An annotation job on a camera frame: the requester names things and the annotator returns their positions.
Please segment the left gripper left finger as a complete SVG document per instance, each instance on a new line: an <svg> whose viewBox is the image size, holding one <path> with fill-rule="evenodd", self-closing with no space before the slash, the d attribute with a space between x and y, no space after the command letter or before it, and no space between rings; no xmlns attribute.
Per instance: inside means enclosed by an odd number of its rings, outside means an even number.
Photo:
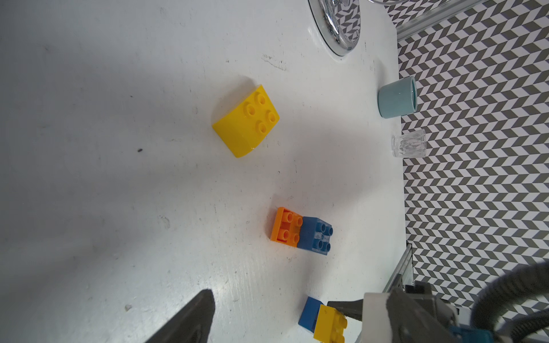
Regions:
<svg viewBox="0 0 549 343"><path fill-rule="evenodd" d="M208 342L215 313L213 291L200 291L171 320L153 334L147 343Z"/></svg>

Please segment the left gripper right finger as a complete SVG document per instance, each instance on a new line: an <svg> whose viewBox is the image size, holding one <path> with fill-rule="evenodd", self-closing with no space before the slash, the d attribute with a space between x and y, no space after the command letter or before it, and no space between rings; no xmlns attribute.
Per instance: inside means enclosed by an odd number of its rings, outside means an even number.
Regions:
<svg viewBox="0 0 549 343"><path fill-rule="evenodd" d="M386 309L393 342L458 342L450 331L457 322L457 312L432 294L406 293L394 289Z"/></svg>

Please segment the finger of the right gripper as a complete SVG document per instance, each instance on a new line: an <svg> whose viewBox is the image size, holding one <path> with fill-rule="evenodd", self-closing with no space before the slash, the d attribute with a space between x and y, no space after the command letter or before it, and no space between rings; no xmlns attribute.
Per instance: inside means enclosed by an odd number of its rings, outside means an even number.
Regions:
<svg viewBox="0 0 549 343"><path fill-rule="evenodd" d="M364 300L346 301L346 302L329 301L327 303L327 306L335 308L337 311L339 311L341 314L343 314L346 317L353 318L354 320L357 320L357 321L362 321L363 320L363 302Z"/></svg>

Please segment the small yellow lego brick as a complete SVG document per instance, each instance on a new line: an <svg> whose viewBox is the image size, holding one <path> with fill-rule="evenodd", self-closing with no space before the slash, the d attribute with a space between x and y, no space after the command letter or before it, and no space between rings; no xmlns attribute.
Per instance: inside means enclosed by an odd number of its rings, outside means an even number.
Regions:
<svg viewBox="0 0 549 343"><path fill-rule="evenodd" d="M321 305L313 337L323 343L344 343L347 324L347 318L341 312L333 307Z"/></svg>

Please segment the blue lego brick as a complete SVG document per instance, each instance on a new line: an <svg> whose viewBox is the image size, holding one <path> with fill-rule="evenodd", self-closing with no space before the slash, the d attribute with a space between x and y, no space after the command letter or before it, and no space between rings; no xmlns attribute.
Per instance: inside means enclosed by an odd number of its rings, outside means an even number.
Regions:
<svg viewBox="0 0 549 343"><path fill-rule="evenodd" d="M322 305L323 303L320 300L313 297L308 297L298 321L300 327L314 333L317 324L317 317Z"/></svg>
<svg viewBox="0 0 549 343"><path fill-rule="evenodd" d="M333 233L334 230L331 224L317 217L303 217L297 247L302 250L327 255L331 250L330 238Z"/></svg>

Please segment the yellow curved lego brick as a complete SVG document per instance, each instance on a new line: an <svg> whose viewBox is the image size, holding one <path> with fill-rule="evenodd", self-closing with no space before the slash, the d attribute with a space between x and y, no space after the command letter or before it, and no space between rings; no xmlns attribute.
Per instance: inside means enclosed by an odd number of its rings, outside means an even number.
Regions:
<svg viewBox="0 0 549 343"><path fill-rule="evenodd" d="M279 120L276 108L260 85L212 128L231 153L240 158L257 148Z"/></svg>

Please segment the orange lego brick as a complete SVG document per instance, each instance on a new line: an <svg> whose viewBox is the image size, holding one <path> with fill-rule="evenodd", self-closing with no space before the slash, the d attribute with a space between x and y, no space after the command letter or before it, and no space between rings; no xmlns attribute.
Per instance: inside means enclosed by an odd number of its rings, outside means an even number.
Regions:
<svg viewBox="0 0 549 343"><path fill-rule="evenodd" d="M270 239L290 247L297 247L302 225L303 217L301 215L284 207L279 207Z"/></svg>

